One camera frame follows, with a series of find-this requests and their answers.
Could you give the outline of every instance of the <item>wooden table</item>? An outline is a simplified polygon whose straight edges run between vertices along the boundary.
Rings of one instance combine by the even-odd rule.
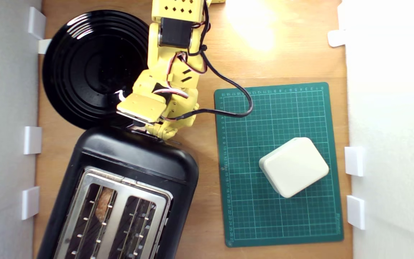
[[[177,258],[352,258],[352,228],[346,221],[350,177],[344,168],[348,145],[346,67],[344,48],[332,49],[327,32],[338,28],[340,0],[227,0],[210,8],[212,29],[205,44],[212,64],[245,87],[325,81],[330,85],[333,127],[340,174],[345,239],[342,242],[229,249],[225,246],[214,116],[197,117],[176,139],[199,155],[200,177],[179,244]],[[97,9],[132,13],[151,22],[150,0],[44,0],[46,38],[71,18]],[[213,92],[231,87],[204,75],[199,104],[213,108]],[[41,187],[40,213],[35,217],[34,254],[37,254],[73,146],[83,130],[61,118],[52,108],[40,81],[39,125],[43,151],[38,156],[36,185]]]

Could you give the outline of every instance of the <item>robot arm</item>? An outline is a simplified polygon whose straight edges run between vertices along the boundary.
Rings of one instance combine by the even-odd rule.
[[[191,126],[196,115],[174,119],[199,109],[197,84],[207,66],[199,53],[205,16],[212,0],[153,0],[148,38],[148,69],[133,92],[117,105],[117,113],[145,123],[162,139]]]

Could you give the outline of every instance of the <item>white plastic clip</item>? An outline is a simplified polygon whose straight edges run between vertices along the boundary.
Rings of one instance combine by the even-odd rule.
[[[39,186],[22,192],[22,220],[39,213]]]
[[[360,230],[365,230],[365,201],[347,195],[348,223]]]
[[[30,7],[28,19],[28,33],[36,39],[44,39],[44,31],[46,30],[46,16],[34,7]]]
[[[327,33],[328,44],[331,47],[342,46],[346,44],[346,11],[345,3],[342,2],[338,5],[338,29],[329,31]]]
[[[363,154],[361,146],[345,147],[346,174],[363,177]]]
[[[25,127],[25,140],[23,142],[23,154],[39,154],[41,153],[42,128],[41,127]]]
[[[49,44],[51,44],[52,39],[40,40],[38,41],[38,54],[46,54]]]

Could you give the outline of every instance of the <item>toaster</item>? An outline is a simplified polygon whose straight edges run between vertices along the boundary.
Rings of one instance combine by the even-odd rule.
[[[189,150],[144,132],[85,131],[38,259],[174,258],[198,180]]]

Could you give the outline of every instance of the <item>cutting mat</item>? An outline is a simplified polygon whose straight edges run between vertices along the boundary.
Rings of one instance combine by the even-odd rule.
[[[343,240],[330,96],[325,82],[249,87],[255,109],[217,116],[220,182],[229,247]],[[237,89],[215,91],[215,108],[243,112]],[[294,137],[310,138],[330,172],[292,198],[276,193],[258,161]]]

